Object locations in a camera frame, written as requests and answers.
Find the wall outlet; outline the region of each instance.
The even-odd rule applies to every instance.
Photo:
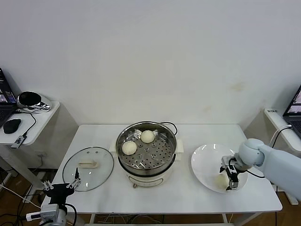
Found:
[[[36,154],[36,156],[42,156],[42,157],[46,157],[47,156],[47,153],[43,152],[43,151],[35,151],[34,153]]]

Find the white plate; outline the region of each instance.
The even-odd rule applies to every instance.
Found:
[[[237,191],[245,186],[248,180],[247,173],[240,173],[238,175],[238,188],[234,191],[226,191],[221,186],[218,186],[216,182],[217,176],[220,174],[220,167],[222,166],[222,157],[225,155],[234,155],[234,153],[234,151],[223,145],[202,145],[192,154],[192,170],[203,185],[215,192],[228,193]]]

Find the laptop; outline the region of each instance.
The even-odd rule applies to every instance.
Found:
[[[284,112],[283,118],[301,138],[301,86]]]
[[[17,108],[16,98],[0,68],[0,127]]]

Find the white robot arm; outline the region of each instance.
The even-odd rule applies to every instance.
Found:
[[[287,152],[273,149],[258,139],[248,139],[233,156],[222,158],[221,171],[226,170],[230,179],[227,190],[238,186],[237,175],[252,166],[264,176],[301,200],[301,159]]]

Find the computer mouse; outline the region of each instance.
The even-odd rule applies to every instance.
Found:
[[[4,133],[10,134],[16,132],[20,123],[21,123],[21,119],[12,119],[5,122],[3,125]]]

